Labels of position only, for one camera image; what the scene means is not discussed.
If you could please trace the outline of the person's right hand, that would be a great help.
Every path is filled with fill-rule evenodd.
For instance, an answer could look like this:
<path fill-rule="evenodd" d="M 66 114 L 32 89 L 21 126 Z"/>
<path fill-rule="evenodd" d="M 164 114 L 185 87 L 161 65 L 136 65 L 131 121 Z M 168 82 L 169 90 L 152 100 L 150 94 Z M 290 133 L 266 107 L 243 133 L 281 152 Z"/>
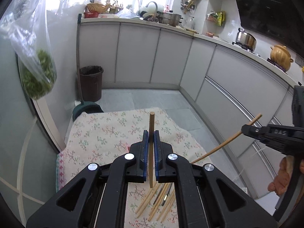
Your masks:
<path fill-rule="evenodd" d="M 268 185 L 267 189 L 269 192 L 275 192 L 277 196 L 281 197 L 287 191 L 293 173 L 294 160 L 294 157 L 291 155 L 281 160 L 278 174 L 273 182 Z"/>

